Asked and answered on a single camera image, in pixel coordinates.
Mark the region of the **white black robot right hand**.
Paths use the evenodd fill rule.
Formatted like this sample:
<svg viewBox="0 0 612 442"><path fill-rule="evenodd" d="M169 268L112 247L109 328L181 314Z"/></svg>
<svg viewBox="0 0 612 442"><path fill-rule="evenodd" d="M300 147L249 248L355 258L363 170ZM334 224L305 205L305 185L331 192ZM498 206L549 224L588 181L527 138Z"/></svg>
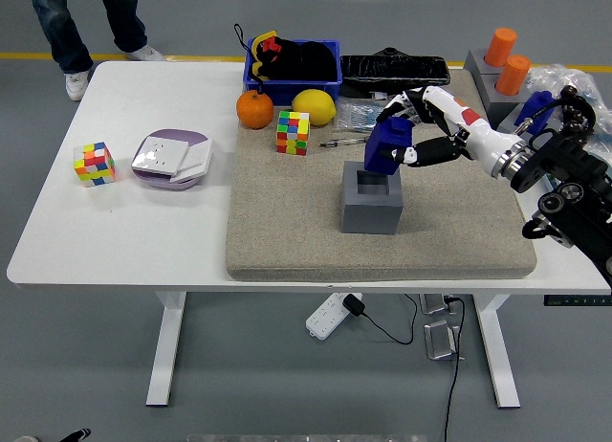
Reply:
<svg viewBox="0 0 612 442"><path fill-rule="evenodd" d="M398 164L412 167L432 166L465 156L482 164L493 178L510 180L518 170L525 144L515 134L500 133L471 107L445 89L427 86L404 91L388 103L377 122L413 107L422 122L434 122L443 137L410 147L385 149L382 155Z"/></svg>

